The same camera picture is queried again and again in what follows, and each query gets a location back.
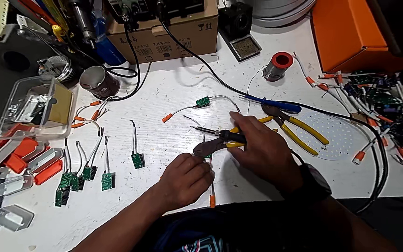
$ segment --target cardboard box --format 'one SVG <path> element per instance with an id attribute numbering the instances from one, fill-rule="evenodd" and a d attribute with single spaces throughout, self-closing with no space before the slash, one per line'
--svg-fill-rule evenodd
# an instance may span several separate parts
<path id="1" fill-rule="evenodd" d="M 216 0 L 205 0 L 205 11 L 185 18 L 171 19 L 170 32 L 189 50 L 198 55 L 215 53 L 219 13 Z M 139 29 L 129 33 L 139 63 L 191 56 L 166 33 L 158 20 L 139 22 Z M 127 42 L 124 25 L 110 24 L 107 37 L 129 61 L 136 64 Z"/>
<path id="2" fill-rule="evenodd" d="M 403 57 L 389 52 L 366 0 L 317 0 L 312 17 L 323 72 L 403 69 Z"/>

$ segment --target clear plastic box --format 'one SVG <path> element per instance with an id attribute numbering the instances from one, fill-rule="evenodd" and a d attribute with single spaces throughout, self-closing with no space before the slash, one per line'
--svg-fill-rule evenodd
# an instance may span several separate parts
<path id="1" fill-rule="evenodd" d="M 66 137 L 73 97 L 52 75 L 18 80 L 0 119 L 0 140 L 11 139 L 16 127 L 46 140 Z"/>

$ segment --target barcode label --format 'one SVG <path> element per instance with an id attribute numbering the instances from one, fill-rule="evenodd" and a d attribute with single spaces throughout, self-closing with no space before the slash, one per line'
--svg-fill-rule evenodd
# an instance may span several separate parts
<path id="1" fill-rule="evenodd" d="M 192 48 L 192 43 L 191 43 L 191 41 L 180 41 L 180 43 L 182 43 L 182 45 L 184 45 L 184 47 L 186 47 L 186 48 Z M 182 48 L 181 48 L 181 46 L 179 46 L 178 44 L 176 45 L 176 48 L 178 49 L 178 50 L 183 50 Z"/>
<path id="2" fill-rule="evenodd" d="M 168 53 L 172 51 L 172 47 L 170 45 L 161 45 L 157 46 L 156 50 L 158 51 L 158 53 Z"/>
<path id="3" fill-rule="evenodd" d="M 139 56 L 146 56 L 153 54 L 152 49 L 150 48 L 136 49 L 136 52 L 139 54 Z"/>

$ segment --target metal can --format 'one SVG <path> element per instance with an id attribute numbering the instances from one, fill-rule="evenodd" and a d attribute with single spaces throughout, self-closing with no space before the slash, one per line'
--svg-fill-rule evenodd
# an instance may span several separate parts
<path id="1" fill-rule="evenodd" d="M 101 66 L 92 66 L 83 71 L 80 76 L 80 86 L 100 100 L 117 94 L 120 89 L 119 81 Z"/>
<path id="2" fill-rule="evenodd" d="M 269 82 L 275 82 L 284 77 L 284 74 L 293 64 L 293 57 L 287 52 L 278 52 L 273 55 L 267 67 L 262 71 L 262 77 Z"/>

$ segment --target tin can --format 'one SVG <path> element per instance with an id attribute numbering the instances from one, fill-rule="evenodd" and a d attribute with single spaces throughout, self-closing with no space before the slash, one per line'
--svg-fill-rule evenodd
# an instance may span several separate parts
<path id="1" fill-rule="evenodd" d="M 83 71 L 80 76 L 80 86 L 100 100 L 117 94 L 120 84 L 101 66 L 92 66 Z"/>

